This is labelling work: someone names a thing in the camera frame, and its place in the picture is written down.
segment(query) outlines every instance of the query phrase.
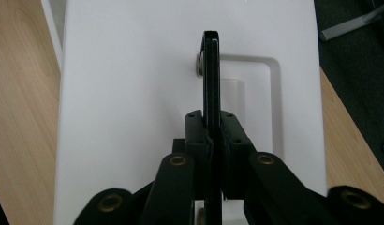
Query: wooden desk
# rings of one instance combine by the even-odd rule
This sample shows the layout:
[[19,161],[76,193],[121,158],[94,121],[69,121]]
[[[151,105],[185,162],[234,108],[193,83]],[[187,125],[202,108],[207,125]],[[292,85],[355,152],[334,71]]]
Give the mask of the wooden desk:
[[[328,187],[384,202],[384,172],[321,74]],[[60,73],[39,0],[0,0],[0,202],[10,224],[52,224]]]

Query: screw hole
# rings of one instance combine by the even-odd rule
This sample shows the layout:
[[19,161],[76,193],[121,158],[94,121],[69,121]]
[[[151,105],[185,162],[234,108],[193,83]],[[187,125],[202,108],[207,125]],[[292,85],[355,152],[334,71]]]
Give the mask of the screw hole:
[[274,160],[272,157],[267,155],[261,155],[257,157],[257,161],[261,164],[270,165],[274,163]]
[[122,205],[123,198],[122,196],[112,193],[99,201],[98,209],[104,213],[112,212],[113,210],[119,208]]
[[186,158],[180,156],[171,157],[170,164],[173,166],[182,166],[186,164]]
[[350,205],[356,208],[368,209],[371,207],[370,201],[364,198],[364,196],[357,194],[355,192],[344,190],[341,193],[341,197],[344,199],[345,202],[349,203]]

